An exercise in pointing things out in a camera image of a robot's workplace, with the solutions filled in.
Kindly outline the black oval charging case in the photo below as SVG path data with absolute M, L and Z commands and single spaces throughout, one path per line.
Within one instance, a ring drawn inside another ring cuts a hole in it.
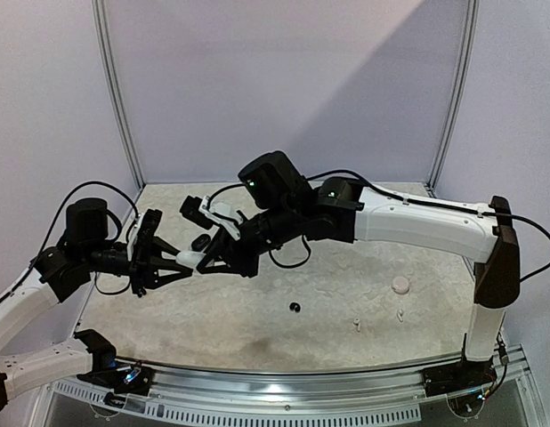
M 195 238 L 191 244 L 190 249 L 194 252 L 204 252 L 210 245 L 212 238 L 208 234 L 201 234 Z

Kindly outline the white oval charging case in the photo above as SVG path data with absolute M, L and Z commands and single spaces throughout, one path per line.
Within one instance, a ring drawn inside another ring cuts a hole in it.
M 195 270 L 204 257 L 205 255 L 201 252 L 184 250 L 175 256 L 175 261 L 178 265 Z

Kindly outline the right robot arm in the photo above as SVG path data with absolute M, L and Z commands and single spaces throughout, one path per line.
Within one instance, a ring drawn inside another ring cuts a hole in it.
M 384 241 L 460 255 L 474 265 L 469 327 L 457 362 L 423 370 L 425 393 L 449 394 L 495 379 L 497 336 L 521 281 L 520 248 L 506 199 L 438 201 L 388 191 L 352 172 L 332 172 L 315 188 L 282 151 L 250 162 L 239 172 L 239 182 L 259 212 L 246 219 L 204 199 L 198 208 L 202 225 L 217 225 L 218 231 L 198 272 L 254 277 L 261 255 L 295 238 Z

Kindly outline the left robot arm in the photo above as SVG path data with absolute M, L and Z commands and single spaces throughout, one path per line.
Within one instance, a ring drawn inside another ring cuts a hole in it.
M 86 329 L 44 350 L 2 355 L 3 348 L 35 318 L 65 302 L 94 273 L 125 277 L 129 290 L 142 297 L 193 270 L 178 264 L 177 249 L 156 237 L 162 213 L 148 210 L 129 243 L 109 237 L 116 216 L 105 200 L 88 197 L 66 210 L 66 229 L 55 246 L 31 261 L 0 295 L 0 411 L 22 393 L 69 376 L 115 394 L 148 395 L 154 372 L 140 362 L 117 361 L 115 346 Z

